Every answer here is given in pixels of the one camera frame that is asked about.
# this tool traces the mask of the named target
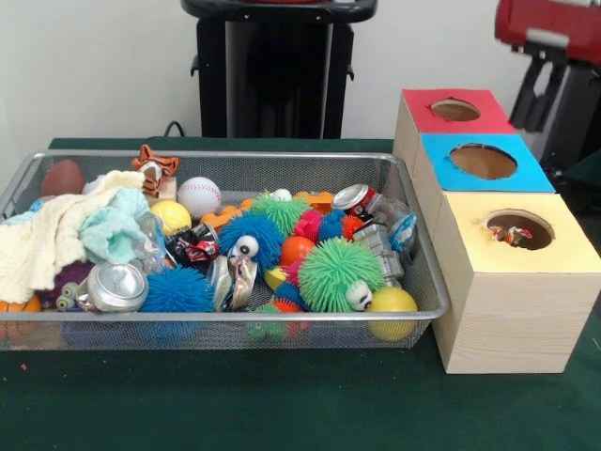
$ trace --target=green tablecloth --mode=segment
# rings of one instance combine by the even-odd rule
[[[141,140],[55,140],[137,148]],[[317,149],[155,139],[155,148]],[[390,151],[390,141],[318,143]],[[449,376],[428,330],[412,350],[0,354],[2,449],[592,450],[601,321],[562,375]]]

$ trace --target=pink puffer ball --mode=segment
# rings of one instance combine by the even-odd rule
[[[303,262],[304,259],[297,260],[290,266],[284,268],[286,282],[294,287],[299,286],[299,270],[301,269]]]
[[[300,216],[294,226],[294,235],[304,237],[317,243],[319,240],[319,226],[323,220],[323,214],[317,210],[308,210]]]

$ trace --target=white wall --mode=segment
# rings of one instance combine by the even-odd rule
[[[344,137],[391,138],[401,86],[492,89],[509,112],[527,67],[494,40],[497,0],[380,0],[355,26]],[[200,133],[195,18],[177,0],[0,2],[0,188],[56,136]]]

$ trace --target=baseball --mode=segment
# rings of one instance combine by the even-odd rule
[[[183,205],[193,219],[214,213],[222,204],[222,193],[212,180],[194,177],[177,190],[177,202]]]

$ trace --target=metal basket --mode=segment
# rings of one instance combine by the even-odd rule
[[[2,350],[229,350],[302,348],[411,348],[432,319],[448,306],[424,218],[407,168],[386,154],[263,153],[168,151],[181,158],[179,180],[211,178],[222,190],[223,203],[237,205],[265,190],[286,187],[290,192],[337,192],[366,183],[388,197],[409,204],[418,216],[418,240],[405,265],[404,288],[415,298],[413,313],[206,313],[206,314],[88,314],[2,313]],[[27,211],[39,197],[44,175],[66,158],[77,162],[86,180],[111,170],[130,170],[136,151],[48,151],[29,157],[0,199],[5,218]],[[257,280],[252,306],[266,303],[271,292]],[[254,332],[270,328],[269,337]],[[401,340],[380,336],[407,331]]]

